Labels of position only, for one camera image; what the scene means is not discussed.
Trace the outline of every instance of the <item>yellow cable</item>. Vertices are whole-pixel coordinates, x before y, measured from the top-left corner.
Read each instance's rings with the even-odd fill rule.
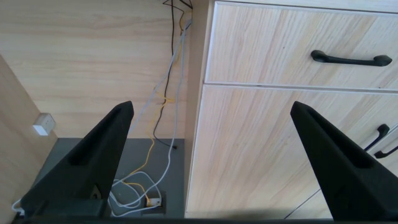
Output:
[[[140,186],[142,191],[145,193],[145,188],[141,184],[138,184],[138,183],[126,183],[126,182],[125,182],[125,184]],[[147,198],[147,202],[149,202],[149,197],[147,196],[147,194],[145,194],[145,198]]]
[[[150,134],[150,132],[149,132],[149,130],[148,130],[148,127],[153,126],[153,125],[155,124],[156,117],[157,117],[157,115],[160,113],[160,110],[161,110],[164,106],[166,106],[168,103],[174,102],[174,99],[169,99],[169,98],[166,98],[166,97],[164,97],[164,96],[162,96],[162,97],[166,100],[166,102],[165,102],[164,104],[162,104],[162,106],[159,108],[159,110],[155,113],[154,118],[152,119],[152,121],[150,122],[150,125],[148,125],[148,126],[147,126],[147,129],[146,129],[146,134],[149,136],[150,140],[152,141],[152,144],[150,145],[150,148],[149,148],[149,150],[148,150],[148,154],[147,154],[147,158],[146,158],[146,160],[145,160],[145,163],[144,163],[142,166],[138,167],[136,170],[132,171],[130,174],[133,174],[133,173],[139,171],[139,170],[142,169],[144,166],[146,166],[146,164],[148,163],[148,159],[149,159],[150,152],[151,152],[151,150],[153,149],[153,147],[155,146],[154,138],[153,138],[152,135]]]

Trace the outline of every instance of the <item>black cable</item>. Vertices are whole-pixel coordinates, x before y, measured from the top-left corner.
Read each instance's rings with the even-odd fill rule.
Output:
[[[171,6],[171,9],[172,9],[172,55],[173,55],[173,54],[174,54],[174,50],[173,50],[173,48],[174,48],[174,46],[173,46],[173,42],[174,42],[174,7],[175,7],[175,6],[173,5],[173,0],[172,0],[172,3],[171,3],[170,6]],[[166,97],[167,87],[169,86],[170,73],[171,73],[171,68],[170,68],[170,70],[169,70],[169,73],[167,74],[166,87],[164,88],[164,97]],[[160,119],[162,118],[163,109],[164,109],[164,107],[162,107],[162,109],[160,109],[160,115],[159,115],[159,118],[158,118],[158,120],[157,120],[157,122],[156,122],[153,135],[154,135],[155,139],[158,140],[158,142],[160,142],[160,143],[162,143],[162,144],[164,144],[164,145],[170,147],[169,144],[167,144],[167,143],[163,142],[162,140],[160,140],[159,138],[157,138],[157,137],[156,137],[156,134],[155,134],[157,125],[159,124],[159,121],[160,121]]]
[[[190,1],[191,5],[189,5],[188,3],[186,3],[186,2],[183,1],[183,0],[180,0],[180,2],[182,2],[182,4],[188,6],[190,9],[193,9],[193,8],[192,8],[192,2],[191,2],[191,1]]]
[[[166,0],[166,1],[163,2],[162,4],[163,4],[163,5],[166,5],[166,6],[172,6],[172,5],[170,5],[170,4],[166,4],[168,1],[169,1],[169,0]],[[182,32],[184,31],[184,29],[183,29],[182,26],[181,26],[181,20],[182,20],[182,17],[184,16],[184,14],[185,14],[185,11],[182,10],[182,9],[180,9],[180,8],[177,7],[177,6],[172,6],[172,7],[173,7],[174,9],[178,9],[179,11],[182,12],[181,17],[180,17],[180,21],[178,22],[178,24],[180,25],[180,30],[181,30],[181,34],[182,34]]]
[[[178,22],[179,25],[180,25],[181,34],[182,34],[182,32],[183,32],[183,29],[182,29],[182,26],[181,26],[181,20],[182,20],[182,17],[184,16],[184,14],[185,14],[185,11],[182,10],[182,9],[180,9],[179,7],[174,6],[173,0],[171,0],[171,4],[166,4],[168,1],[169,1],[169,0],[166,0],[166,1],[164,1],[162,4],[163,4],[163,5],[166,5],[166,6],[171,6],[171,9],[172,9],[172,55],[173,55],[173,54],[174,54],[174,46],[173,46],[173,43],[174,43],[174,9],[178,9],[179,11],[182,12],[181,17],[180,17],[180,20],[179,20],[179,22]],[[190,0],[191,6],[189,6],[189,5],[186,4],[185,2],[183,2],[183,3],[184,3],[185,5],[187,5],[189,8],[192,9],[192,2],[191,2],[191,0]],[[165,89],[164,89],[164,97],[165,97],[165,98],[166,98],[166,94],[167,94],[167,87],[169,86],[170,73],[171,73],[171,69],[169,70],[169,73],[167,74],[166,87],[165,87]],[[162,144],[164,144],[164,145],[170,147],[169,144],[167,144],[167,143],[163,142],[162,140],[160,140],[159,138],[157,138],[157,137],[156,137],[156,134],[155,134],[156,128],[157,128],[157,126],[159,125],[160,119],[162,118],[163,109],[164,109],[164,107],[162,107],[162,108],[160,109],[159,118],[158,118],[158,120],[157,120],[157,122],[156,122],[156,124],[155,124],[155,128],[154,128],[153,135],[154,135],[155,139],[158,140],[158,142],[160,142],[160,143],[162,143]]]

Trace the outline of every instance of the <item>white cable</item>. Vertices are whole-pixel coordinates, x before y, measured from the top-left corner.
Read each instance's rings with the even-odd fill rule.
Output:
[[[121,180],[115,179],[117,182],[114,183],[114,184],[112,185],[112,187],[115,186],[115,185],[117,185],[117,184],[119,184],[119,183],[123,183],[124,185],[126,185],[126,186],[130,187],[131,189],[133,189],[133,191],[136,193],[137,197],[139,197],[138,192],[137,192],[133,187],[131,187],[130,185],[125,184],[125,183],[123,182],[123,181],[126,180],[127,178],[131,177],[132,175],[136,175],[136,174],[144,174],[144,175],[146,175],[146,176],[148,177],[148,179],[149,179],[153,184],[155,184],[155,182],[152,180],[152,178],[151,178],[147,173],[145,173],[145,172],[143,172],[143,171],[139,171],[139,172],[136,172],[136,173],[133,173],[133,174],[129,174],[129,175],[127,175],[126,177],[124,177],[123,179],[121,179]],[[157,193],[159,194],[160,203],[162,203],[162,195],[160,194],[159,188],[158,188],[157,186],[156,186],[156,190],[157,190]],[[112,198],[112,199],[116,202],[116,204],[117,204],[119,207],[136,208],[136,207],[139,206],[139,200],[138,200],[138,201],[135,201],[135,202],[133,202],[133,203],[125,204],[125,205],[120,204],[120,203],[116,200],[116,197],[113,195],[112,191],[111,191],[110,194],[109,194],[109,198]],[[142,211],[142,210],[147,210],[147,209],[152,209],[152,208],[158,207],[158,205],[156,205],[156,206],[151,206],[151,207],[147,207],[147,208],[144,208],[144,209],[143,209],[143,208],[140,208],[140,209],[137,209],[137,210],[131,210],[131,211],[122,213],[122,214],[120,214],[120,215],[115,215],[114,212],[113,212],[112,206],[111,206],[111,202],[109,201],[109,198],[108,198],[108,203],[109,203],[109,206],[111,207],[111,211],[112,211],[111,214],[112,214],[112,216],[114,216],[114,217],[122,217],[122,216],[125,216],[125,215],[127,215],[127,214],[130,214],[130,213],[132,213],[132,212],[138,212],[138,211]],[[134,204],[134,203],[136,203],[136,202],[138,202],[137,205],[132,206],[132,207],[129,206],[129,205],[132,205],[132,204]]]
[[[139,202],[140,202],[141,198],[144,197],[145,194],[148,193],[148,191],[149,191],[150,189],[152,189],[153,187],[156,187],[156,189],[157,189],[157,191],[158,191],[158,193],[159,193],[159,197],[160,197],[160,199],[161,199],[161,195],[160,195],[159,189],[157,188],[157,185],[158,185],[158,184],[163,180],[163,178],[165,177],[165,175],[166,175],[166,173],[167,173],[167,171],[168,171],[168,169],[169,169],[169,167],[170,167],[170,163],[171,163],[170,155],[171,155],[171,152],[172,152],[172,146],[173,146],[173,144],[174,144],[174,139],[175,139],[175,136],[176,136],[176,133],[177,133],[178,96],[179,96],[179,93],[180,93],[180,88],[181,88],[181,84],[182,84],[182,80],[183,80],[183,69],[184,69],[184,66],[183,66],[183,65],[184,65],[184,56],[185,56],[185,52],[184,52],[184,50],[185,50],[185,31],[187,30],[187,28],[188,28],[188,26],[190,25],[190,23],[191,23],[191,22],[190,22],[190,20],[189,20],[189,21],[186,23],[186,26],[184,27],[184,30],[183,30],[183,33],[182,33],[182,35],[181,35],[179,44],[178,44],[178,46],[176,46],[176,49],[174,50],[175,53],[174,53],[173,56],[172,56],[172,59],[171,59],[171,61],[170,61],[170,66],[169,66],[169,70],[170,70],[170,69],[171,69],[171,66],[172,66],[172,64],[173,64],[174,58],[175,58],[176,54],[178,53],[178,52],[177,52],[177,49],[178,49],[178,47],[180,47],[180,45],[182,45],[182,49],[181,49],[181,64],[182,64],[182,65],[181,65],[181,76],[180,76],[180,81],[179,81],[178,87],[177,87],[177,93],[176,93],[176,96],[175,96],[174,132],[173,132],[172,142],[171,142],[170,148],[169,148],[169,153],[168,153],[168,155],[167,155],[168,161],[167,161],[166,169],[164,170],[164,173],[162,174],[162,177],[161,177],[156,183],[154,183],[153,180],[152,180],[145,172],[143,172],[143,171],[139,171],[139,172],[136,172],[136,173],[133,173],[133,174],[129,174],[129,175],[127,175],[126,177],[124,177],[124,178],[122,178],[122,179],[120,179],[120,180],[116,180],[116,183],[114,183],[112,186],[115,186],[115,185],[117,185],[117,184],[123,183],[123,181],[124,181],[125,179],[127,179],[127,178],[129,178],[129,177],[131,177],[131,176],[133,176],[133,175],[135,175],[135,174],[143,173],[143,174],[145,174],[146,176],[148,176],[148,178],[150,178],[150,180],[151,180],[152,183],[153,183],[153,185],[152,185],[151,187],[149,187],[137,200],[135,200],[135,201],[133,201],[133,202],[131,202],[131,203],[127,203],[127,204],[121,204],[121,203],[119,203],[119,202],[116,200],[116,197],[115,197],[115,196],[113,195],[113,193],[111,192],[109,196],[110,196],[110,197],[116,202],[116,204],[117,204],[118,206],[120,206],[120,207],[125,207],[125,208],[136,208],[136,207],[139,205]],[[166,76],[156,85],[156,87],[155,87],[154,91],[152,92],[151,96],[149,97],[147,103],[146,103],[146,104],[144,105],[144,107],[141,109],[141,111],[140,111],[140,113],[139,113],[137,119],[135,120],[135,122],[133,123],[133,125],[131,126],[131,128],[130,128],[129,131],[132,131],[132,130],[134,129],[135,125],[137,124],[137,122],[138,122],[139,119],[141,118],[141,115],[142,115],[143,111],[146,109],[146,107],[148,106],[148,104],[152,101],[152,99],[153,99],[153,97],[154,97],[154,95],[155,95],[156,90],[158,89],[158,87],[160,86],[160,84],[162,84],[162,82],[165,80],[165,78],[166,78],[167,75],[169,74],[169,70],[167,71]],[[152,209],[152,208],[155,208],[155,207],[157,207],[157,206],[147,207],[147,208],[140,208],[140,209],[137,209],[137,210],[131,210],[131,211],[122,213],[122,214],[120,214],[120,215],[115,215],[115,214],[113,213],[113,211],[112,211],[112,216],[114,216],[114,217],[122,217],[122,216],[125,216],[125,215],[127,215],[127,214],[130,214],[130,213],[132,213],[132,212],[138,212],[138,211],[148,210],[148,209]]]
[[[20,212],[21,213],[21,215],[25,215],[25,210],[23,209],[23,208],[16,208],[15,206],[19,203],[21,201],[21,199],[19,199],[18,201],[16,201],[16,202],[14,202],[13,204],[12,204],[12,210],[14,211],[14,212]]]
[[[165,79],[167,78],[167,76],[169,75],[169,71],[171,71],[172,65],[173,65],[173,63],[174,63],[174,58],[175,58],[175,56],[178,54],[178,48],[180,47],[181,41],[182,41],[184,38],[185,38],[185,34],[181,35],[181,38],[180,38],[178,44],[174,47],[174,54],[172,55],[172,59],[171,59],[171,61],[170,61],[169,69],[167,70],[166,74],[165,74],[164,77],[161,79],[161,81],[158,82],[158,84],[157,84],[156,87],[154,88],[154,91],[152,91],[152,93],[150,94],[149,99],[148,99],[147,102],[145,103],[144,107],[140,110],[140,112],[139,112],[139,114],[138,114],[138,116],[137,116],[137,119],[133,122],[132,126],[130,127],[129,133],[136,127],[136,125],[137,125],[138,121],[140,120],[142,114],[144,113],[144,111],[146,110],[146,108],[149,106],[149,103],[150,103],[150,102],[152,101],[152,99],[154,98],[157,89],[160,87],[160,85],[164,82],[164,80],[165,80]]]

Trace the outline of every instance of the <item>wooden wall panel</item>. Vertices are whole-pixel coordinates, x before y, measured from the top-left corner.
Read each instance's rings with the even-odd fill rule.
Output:
[[[12,220],[12,203],[29,190],[57,140],[35,132],[39,113],[0,55],[0,223]]]
[[[170,6],[162,2],[0,1],[0,53],[39,110],[52,114],[55,133],[81,138],[118,103],[131,100],[138,114],[165,75],[171,59],[172,24]],[[175,10],[175,42],[180,15]],[[189,38],[186,44],[188,64]],[[179,74],[177,63],[169,97],[175,94]],[[184,137],[186,89],[187,79],[180,92],[178,138]],[[156,96],[130,138],[147,138],[145,128],[161,102]],[[172,137],[174,108],[166,106],[159,138]]]

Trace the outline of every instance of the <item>wooden cabinet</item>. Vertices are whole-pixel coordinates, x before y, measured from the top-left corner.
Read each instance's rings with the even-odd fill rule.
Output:
[[[398,16],[217,3],[207,83],[398,89]],[[385,67],[314,61],[393,58]]]
[[[294,101],[362,147],[380,124],[398,123],[398,95],[205,85],[187,212],[284,218],[319,189],[290,117]]]
[[[398,124],[398,16],[198,2],[188,78],[186,217],[330,218],[291,107],[295,101],[313,107],[361,147],[381,124]],[[207,19],[195,22],[200,15]],[[320,63],[310,57],[313,50],[360,60],[388,55],[392,62]],[[398,152],[380,162],[398,174]]]

